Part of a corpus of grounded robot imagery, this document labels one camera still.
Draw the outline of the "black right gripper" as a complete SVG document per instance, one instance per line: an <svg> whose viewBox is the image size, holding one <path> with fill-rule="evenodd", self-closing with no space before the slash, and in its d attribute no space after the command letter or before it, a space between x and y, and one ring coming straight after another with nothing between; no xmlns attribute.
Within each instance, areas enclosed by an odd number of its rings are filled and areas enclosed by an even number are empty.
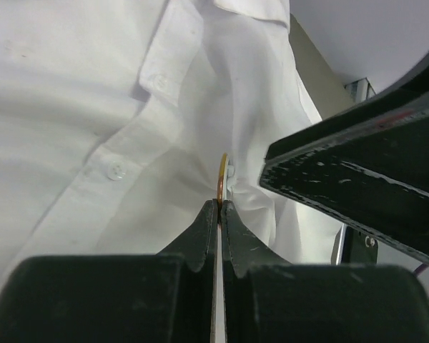
<svg viewBox="0 0 429 343"><path fill-rule="evenodd" d="M373 98L271 144L260 185L345 223L338 264L376 264L378 239L429 265L429 52Z"/></svg>

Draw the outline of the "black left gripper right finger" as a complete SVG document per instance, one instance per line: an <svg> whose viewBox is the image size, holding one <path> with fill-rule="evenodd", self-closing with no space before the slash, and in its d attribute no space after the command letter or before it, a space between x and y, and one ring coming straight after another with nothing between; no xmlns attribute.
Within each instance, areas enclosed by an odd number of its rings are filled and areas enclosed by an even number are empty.
<svg viewBox="0 0 429 343"><path fill-rule="evenodd" d="M291 264L221 209L228 342L429 342L429 300L406 269Z"/></svg>

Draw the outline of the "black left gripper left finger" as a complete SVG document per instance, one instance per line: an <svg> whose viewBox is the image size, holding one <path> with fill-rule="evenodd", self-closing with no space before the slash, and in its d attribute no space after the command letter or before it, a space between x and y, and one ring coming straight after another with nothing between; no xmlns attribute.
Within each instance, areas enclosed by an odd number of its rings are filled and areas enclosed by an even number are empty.
<svg viewBox="0 0 429 343"><path fill-rule="evenodd" d="M25 259L0 292L0 342L210 342L217 211L157 254Z"/></svg>

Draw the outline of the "yellow sunflower brooch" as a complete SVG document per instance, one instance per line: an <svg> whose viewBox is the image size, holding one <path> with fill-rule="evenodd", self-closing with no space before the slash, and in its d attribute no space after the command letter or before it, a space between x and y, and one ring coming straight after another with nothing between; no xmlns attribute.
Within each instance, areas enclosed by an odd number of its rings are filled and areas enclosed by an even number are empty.
<svg viewBox="0 0 429 343"><path fill-rule="evenodd" d="M231 200L234 193L235 185L235 166L229 155L224 153L221 158L220 168L217 180L217 223L221 226L221 210L226 200Z"/></svg>

